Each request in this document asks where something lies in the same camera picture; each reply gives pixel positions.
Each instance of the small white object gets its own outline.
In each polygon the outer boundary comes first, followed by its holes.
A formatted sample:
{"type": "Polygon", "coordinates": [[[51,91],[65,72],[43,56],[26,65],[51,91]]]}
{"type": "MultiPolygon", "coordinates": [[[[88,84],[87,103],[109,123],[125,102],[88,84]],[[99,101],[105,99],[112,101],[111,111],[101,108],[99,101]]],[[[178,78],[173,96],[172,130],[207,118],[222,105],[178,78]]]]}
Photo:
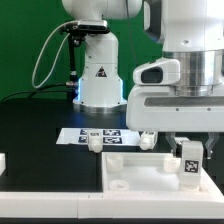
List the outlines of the small white object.
{"type": "Polygon", "coordinates": [[[113,191],[127,191],[129,190],[129,183],[124,180],[112,180],[109,183],[109,189],[113,191]]]}
{"type": "Polygon", "coordinates": [[[187,137],[175,137],[174,141],[177,145],[182,145],[184,141],[190,141],[187,137]]]}
{"type": "Polygon", "coordinates": [[[163,169],[166,173],[178,173],[180,170],[181,159],[167,156],[164,158],[163,169]]]}
{"type": "Polygon", "coordinates": [[[157,143],[158,132],[143,132],[140,140],[142,150],[153,149],[157,143]]]}
{"type": "Polygon", "coordinates": [[[103,137],[99,130],[88,131],[88,147],[89,151],[100,153],[103,150],[103,137]]]}
{"type": "Polygon", "coordinates": [[[199,189],[204,148],[201,142],[184,141],[182,144],[180,189],[199,189]]]}
{"type": "Polygon", "coordinates": [[[0,154],[0,175],[5,171],[6,165],[5,165],[5,154],[0,154]]]}
{"type": "Polygon", "coordinates": [[[120,172],[123,169],[123,156],[119,154],[109,154],[107,156],[107,170],[109,172],[120,172]]]}

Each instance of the white platform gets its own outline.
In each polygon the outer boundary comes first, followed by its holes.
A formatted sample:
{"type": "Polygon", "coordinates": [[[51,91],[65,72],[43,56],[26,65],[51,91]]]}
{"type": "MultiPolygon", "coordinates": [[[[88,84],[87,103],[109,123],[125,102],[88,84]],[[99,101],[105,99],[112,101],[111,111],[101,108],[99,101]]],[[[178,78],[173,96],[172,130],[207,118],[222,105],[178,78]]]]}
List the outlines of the white platform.
{"type": "Polygon", "coordinates": [[[224,219],[224,197],[204,170],[199,191],[180,191],[178,175],[163,171],[171,154],[119,153],[116,172],[108,155],[116,153],[102,153],[102,193],[0,192],[0,217],[224,219]]]}

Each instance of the warning label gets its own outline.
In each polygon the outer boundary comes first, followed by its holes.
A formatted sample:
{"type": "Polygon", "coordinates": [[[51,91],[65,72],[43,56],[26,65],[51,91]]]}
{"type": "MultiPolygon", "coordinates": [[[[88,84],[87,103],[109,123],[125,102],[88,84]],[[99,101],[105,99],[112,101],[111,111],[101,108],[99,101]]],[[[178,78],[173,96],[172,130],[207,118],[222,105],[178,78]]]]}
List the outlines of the warning label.
{"type": "Polygon", "coordinates": [[[100,70],[97,72],[96,77],[107,77],[107,74],[103,67],[101,67],[100,70]]]}

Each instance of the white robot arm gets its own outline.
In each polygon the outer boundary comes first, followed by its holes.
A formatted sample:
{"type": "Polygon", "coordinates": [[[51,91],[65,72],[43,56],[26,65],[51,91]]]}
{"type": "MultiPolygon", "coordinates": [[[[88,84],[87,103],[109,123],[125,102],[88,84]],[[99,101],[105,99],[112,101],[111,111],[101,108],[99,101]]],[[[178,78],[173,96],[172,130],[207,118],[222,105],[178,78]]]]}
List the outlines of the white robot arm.
{"type": "MultiPolygon", "coordinates": [[[[102,19],[136,16],[142,0],[62,0],[66,11],[76,20],[88,25],[102,19]]],[[[79,95],[74,99],[76,109],[88,112],[113,112],[126,108],[123,81],[117,74],[118,40],[114,34],[86,37],[85,68],[79,81],[79,95]]]]}
{"type": "MultiPolygon", "coordinates": [[[[140,0],[128,0],[131,17],[138,14],[142,6],[140,0]]],[[[75,19],[126,19],[126,0],[62,0],[65,10],[75,19]]]]}
{"type": "Polygon", "coordinates": [[[163,57],[134,71],[127,106],[131,130],[208,132],[208,157],[224,131],[223,0],[145,0],[145,31],[163,57]]]}

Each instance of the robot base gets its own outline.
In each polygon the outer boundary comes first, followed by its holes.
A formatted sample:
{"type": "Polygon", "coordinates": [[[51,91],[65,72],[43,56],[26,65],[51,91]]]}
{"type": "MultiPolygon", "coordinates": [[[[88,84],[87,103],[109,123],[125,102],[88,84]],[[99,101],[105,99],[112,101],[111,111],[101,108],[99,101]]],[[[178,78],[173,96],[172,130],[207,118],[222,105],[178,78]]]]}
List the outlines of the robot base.
{"type": "Polygon", "coordinates": [[[120,105],[114,107],[91,107],[82,105],[77,103],[77,101],[73,101],[73,108],[74,110],[92,113],[92,114],[111,114],[111,113],[118,113],[118,112],[125,112],[127,108],[127,101],[123,101],[120,105]]]}

